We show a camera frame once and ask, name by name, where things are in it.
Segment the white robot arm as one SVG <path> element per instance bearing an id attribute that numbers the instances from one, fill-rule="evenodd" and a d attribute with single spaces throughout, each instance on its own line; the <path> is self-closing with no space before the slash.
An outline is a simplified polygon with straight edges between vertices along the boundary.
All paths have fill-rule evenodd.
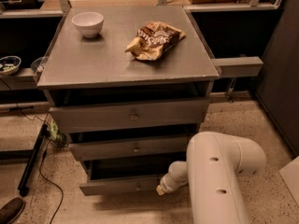
<path id="1" fill-rule="evenodd" d="M 188 185 L 193 224 L 250 224 L 237 179 L 257 175 L 266 165 L 263 149 L 239 136 L 201 132 L 189 142 L 185 161 L 174 161 L 156 191 Z"/>

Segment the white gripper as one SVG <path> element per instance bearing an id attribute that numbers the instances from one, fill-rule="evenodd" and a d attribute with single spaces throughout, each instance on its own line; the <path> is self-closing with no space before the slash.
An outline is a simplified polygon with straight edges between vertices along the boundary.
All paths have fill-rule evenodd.
<path id="1" fill-rule="evenodd" d="M 156 191 L 159 195 L 164 195 L 177 189 L 178 183 L 170 175 L 165 175 L 160 180 L 160 185 L 157 186 Z"/>

